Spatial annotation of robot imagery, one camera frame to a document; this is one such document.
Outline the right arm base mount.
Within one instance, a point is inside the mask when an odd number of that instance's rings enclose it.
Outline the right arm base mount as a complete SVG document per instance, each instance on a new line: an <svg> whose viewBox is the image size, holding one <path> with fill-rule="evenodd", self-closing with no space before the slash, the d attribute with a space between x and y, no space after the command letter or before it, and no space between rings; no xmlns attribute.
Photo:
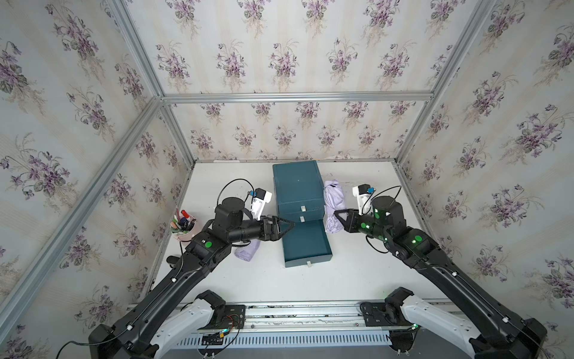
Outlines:
<svg viewBox="0 0 574 359"><path fill-rule="evenodd" d="M402 311L410 297L414 297L412 291L399 287L382 302L361 302L359 308L366 327L413 327L415 323L409 322Z"/></svg>

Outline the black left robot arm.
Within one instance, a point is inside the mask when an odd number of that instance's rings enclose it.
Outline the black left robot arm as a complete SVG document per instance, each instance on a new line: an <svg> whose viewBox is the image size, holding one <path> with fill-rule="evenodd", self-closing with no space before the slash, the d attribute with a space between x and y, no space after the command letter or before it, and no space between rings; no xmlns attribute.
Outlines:
<svg viewBox="0 0 574 359"><path fill-rule="evenodd" d="M261 215L245 207L240 197L218 199L215 216L188 240L181 256L166 277L128 314L112 326L99 325L85 346L91 358L162 358L179 341L206 327L225 301L206 290L191 306L175 314L179 303L227 256L236 243L259 240L276 242L295 223Z"/></svg>

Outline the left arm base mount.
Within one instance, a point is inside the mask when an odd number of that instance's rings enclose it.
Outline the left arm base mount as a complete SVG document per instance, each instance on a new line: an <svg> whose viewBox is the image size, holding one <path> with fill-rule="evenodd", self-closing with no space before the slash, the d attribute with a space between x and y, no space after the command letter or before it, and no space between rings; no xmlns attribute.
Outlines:
<svg viewBox="0 0 574 359"><path fill-rule="evenodd" d="M221 296L212 290L200 293L196 299L202 299L209 303L213 309L212 318L202 330L243 329L245 326L245 305L232 305L227 303Z"/></svg>

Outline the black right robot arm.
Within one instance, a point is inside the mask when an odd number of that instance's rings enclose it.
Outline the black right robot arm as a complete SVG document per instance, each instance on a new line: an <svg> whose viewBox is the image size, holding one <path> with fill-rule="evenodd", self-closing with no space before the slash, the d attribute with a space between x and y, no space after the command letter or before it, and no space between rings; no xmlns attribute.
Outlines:
<svg viewBox="0 0 574 359"><path fill-rule="evenodd" d="M393 255L437 287L463 313L457 317L399 287L382 302L363 302L367 326L408 325L413 334L426 328L471 358L538 358L547 329L534 318L523 319L465 274L430 235L407 225L395 197L375 194L368 185L353 189L357 209L333 215L348 233L384 244Z"/></svg>

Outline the teal bottom drawer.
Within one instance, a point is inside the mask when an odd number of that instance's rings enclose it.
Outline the teal bottom drawer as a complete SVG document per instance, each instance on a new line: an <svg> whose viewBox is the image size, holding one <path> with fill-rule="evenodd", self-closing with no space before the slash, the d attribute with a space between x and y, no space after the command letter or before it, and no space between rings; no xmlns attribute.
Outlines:
<svg viewBox="0 0 574 359"><path fill-rule="evenodd" d="M297 223L281 241L286 268L324 263L333 257L323 221Z"/></svg>

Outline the teal drawer cabinet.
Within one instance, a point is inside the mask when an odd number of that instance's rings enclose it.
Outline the teal drawer cabinet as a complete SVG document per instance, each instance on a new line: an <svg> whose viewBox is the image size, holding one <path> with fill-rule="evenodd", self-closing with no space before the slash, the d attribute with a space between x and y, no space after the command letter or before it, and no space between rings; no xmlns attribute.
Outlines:
<svg viewBox="0 0 574 359"><path fill-rule="evenodd" d="M316 161L273 165L279 217L295 223L324 218L324 184Z"/></svg>

